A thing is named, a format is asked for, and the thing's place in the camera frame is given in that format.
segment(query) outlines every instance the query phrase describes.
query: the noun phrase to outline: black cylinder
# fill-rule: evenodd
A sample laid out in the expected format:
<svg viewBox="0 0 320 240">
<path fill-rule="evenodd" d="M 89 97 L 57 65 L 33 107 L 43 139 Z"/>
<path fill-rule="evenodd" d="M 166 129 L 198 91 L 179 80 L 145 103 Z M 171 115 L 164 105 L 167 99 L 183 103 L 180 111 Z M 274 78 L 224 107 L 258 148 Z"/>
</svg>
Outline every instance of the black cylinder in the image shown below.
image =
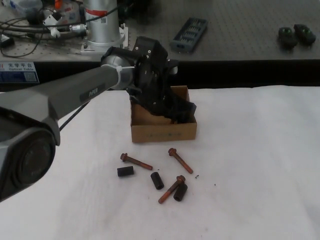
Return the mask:
<svg viewBox="0 0 320 240">
<path fill-rule="evenodd" d="M 184 183 L 184 184 L 181 184 L 181 185 L 177 188 L 175 194 L 173 195 L 173 198 L 174 198 L 176 201 L 181 202 L 182 199 L 184 198 L 184 195 L 185 195 L 187 189 L 188 189 L 188 186 L 187 186 L 185 183 Z"/>
<path fill-rule="evenodd" d="M 133 166 L 126 166 L 117 168 L 118 177 L 124 177 L 135 174 Z"/>
<path fill-rule="evenodd" d="M 150 177 L 151 177 L 151 179 L 152 179 L 152 181 L 153 181 L 153 184 L 154 184 L 154 186 L 155 186 L 155 188 L 156 188 L 157 190 L 160 190 L 160 189 L 163 189 L 163 188 L 164 188 L 165 185 L 164 185 L 164 183 L 162 182 L 159 173 L 157 173 L 157 172 L 155 171 L 154 173 L 152 173 L 152 174 L 150 175 Z"/>
</svg>

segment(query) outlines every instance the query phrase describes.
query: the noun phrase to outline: white paper sheet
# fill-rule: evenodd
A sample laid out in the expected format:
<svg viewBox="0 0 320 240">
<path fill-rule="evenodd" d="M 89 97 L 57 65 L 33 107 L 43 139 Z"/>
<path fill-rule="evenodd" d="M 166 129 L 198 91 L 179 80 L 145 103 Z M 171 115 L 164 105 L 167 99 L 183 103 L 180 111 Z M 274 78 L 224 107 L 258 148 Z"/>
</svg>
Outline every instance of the white paper sheet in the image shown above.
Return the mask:
<svg viewBox="0 0 320 240">
<path fill-rule="evenodd" d="M 61 132 L 49 172 L 0 203 L 0 238 L 320 239 L 320 88 L 199 89 L 190 99 L 196 140 L 146 144 L 131 142 L 126 92 L 94 99 Z M 117 168 L 130 166 L 122 153 L 152 165 L 164 189 L 138 166 L 119 178 Z M 178 175 L 183 201 L 160 205 Z"/>
</svg>

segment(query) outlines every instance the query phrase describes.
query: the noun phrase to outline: cardboard box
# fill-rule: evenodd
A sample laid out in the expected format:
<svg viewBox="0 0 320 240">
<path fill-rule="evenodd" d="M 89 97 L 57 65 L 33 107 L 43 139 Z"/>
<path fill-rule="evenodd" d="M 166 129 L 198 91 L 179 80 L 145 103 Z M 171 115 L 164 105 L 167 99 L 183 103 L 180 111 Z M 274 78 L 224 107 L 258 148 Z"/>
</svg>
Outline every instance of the cardboard box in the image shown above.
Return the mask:
<svg viewBox="0 0 320 240">
<path fill-rule="evenodd" d="M 172 86 L 174 93 L 189 101 L 187 86 Z M 133 143 L 194 140 L 197 121 L 176 124 L 163 116 L 151 115 L 146 109 L 131 102 L 131 137 Z"/>
</svg>

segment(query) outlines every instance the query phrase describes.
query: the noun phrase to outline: rusty bolt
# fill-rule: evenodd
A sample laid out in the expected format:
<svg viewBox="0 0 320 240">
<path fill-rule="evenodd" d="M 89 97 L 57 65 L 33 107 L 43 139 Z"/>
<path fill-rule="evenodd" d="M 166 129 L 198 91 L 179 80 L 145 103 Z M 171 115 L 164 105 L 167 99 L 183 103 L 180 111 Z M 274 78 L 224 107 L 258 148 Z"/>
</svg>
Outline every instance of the rusty bolt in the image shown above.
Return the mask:
<svg viewBox="0 0 320 240">
<path fill-rule="evenodd" d="M 192 174 L 194 171 L 189 167 L 189 165 L 177 154 L 177 149 L 170 148 L 168 151 L 170 156 L 173 156 L 178 162 L 188 171 L 188 173 Z"/>
<path fill-rule="evenodd" d="M 136 159 L 134 159 L 134 158 L 132 158 L 132 157 L 129 157 L 127 153 L 122 153 L 120 159 L 121 159 L 123 162 L 128 161 L 128 162 L 130 162 L 130 163 L 133 163 L 133 164 L 135 164 L 135 165 L 138 165 L 138 166 L 143 167 L 143 168 L 148 169 L 148 170 L 152 170 L 152 169 L 153 169 L 152 166 L 150 166 L 150 165 L 148 165 L 148 164 L 146 164 L 146 163 L 143 163 L 143 162 L 141 162 L 141 161 L 138 161 L 138 160 L 136 160 Z"/>
<path fill-rule="evenodd" d="M 186 181 L 186 178 L 182 175 L 176 177 L 176 182 L 166 191 L 162 197 L 158 200 L 158 203 L 163 204 L 165 200 L 170 196 L 170 194 L 173 193 L 174 190 L 180 185 L 184 184 Z"/>
</svg>

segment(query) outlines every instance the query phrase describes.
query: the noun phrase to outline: bolt head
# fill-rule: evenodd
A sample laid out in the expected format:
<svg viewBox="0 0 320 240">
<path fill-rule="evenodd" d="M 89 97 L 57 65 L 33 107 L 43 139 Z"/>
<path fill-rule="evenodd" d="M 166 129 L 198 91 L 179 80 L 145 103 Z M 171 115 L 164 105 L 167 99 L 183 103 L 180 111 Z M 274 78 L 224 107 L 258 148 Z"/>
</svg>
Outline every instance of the bolt head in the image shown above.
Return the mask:
<svg viewBox="0 0 320 240">
<path fill-rule="evenodd" d="M 170 148 L 168 151 L 169 156 L 173 156 L 176 152 L 177 152 L 177 149 L 175 149 L 175 148 Z"/>
<path fill-rule="evenodd" d="M 122 153 L 120 159 L 122 162 L 125 162 L 127 160 L 128 154 L 127 153 Z"/>
<path fill-rule="evenodd" d="M 180 183 L 184 183 L 186 181 L 186 178 L 184 176 L 180 175 L 180 176 L 176 177 L 176 180 L 179 181 Z"/>
</svg>

